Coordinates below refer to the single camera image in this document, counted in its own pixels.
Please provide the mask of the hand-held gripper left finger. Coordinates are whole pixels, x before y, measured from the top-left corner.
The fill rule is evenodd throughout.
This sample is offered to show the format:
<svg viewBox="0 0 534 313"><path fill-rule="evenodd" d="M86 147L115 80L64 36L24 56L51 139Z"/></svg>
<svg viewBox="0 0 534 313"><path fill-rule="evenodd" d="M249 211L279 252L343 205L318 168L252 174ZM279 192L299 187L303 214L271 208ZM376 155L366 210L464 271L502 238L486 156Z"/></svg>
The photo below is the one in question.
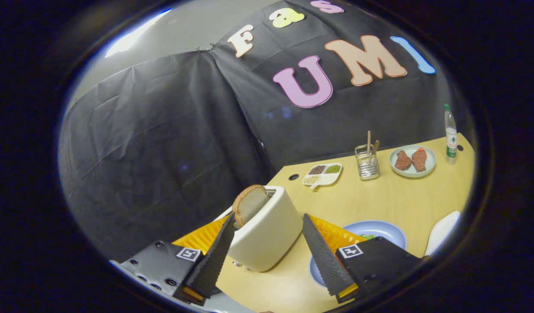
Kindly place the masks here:
<svg viewBox="0 0 534 313"><path fill-rule="evenodd" d="M235 234L227 214L175 242L155 240L119 264L119 270L159 297L184 306L202 306L217 279Z"/></svg>

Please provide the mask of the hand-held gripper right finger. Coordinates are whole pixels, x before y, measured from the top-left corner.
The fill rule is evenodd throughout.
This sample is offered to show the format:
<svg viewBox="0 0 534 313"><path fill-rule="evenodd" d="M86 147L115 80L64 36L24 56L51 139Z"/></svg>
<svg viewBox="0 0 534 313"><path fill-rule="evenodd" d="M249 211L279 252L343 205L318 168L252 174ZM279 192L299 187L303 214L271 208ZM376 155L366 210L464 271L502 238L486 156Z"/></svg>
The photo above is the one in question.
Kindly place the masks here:
<svg viewBox="0 0 534 313"><path fill-rule="evenodd" d="M339 303L382 293L418 269L418 258L383 236L365 239L310 214L302 233L322 281Z"/></svg>

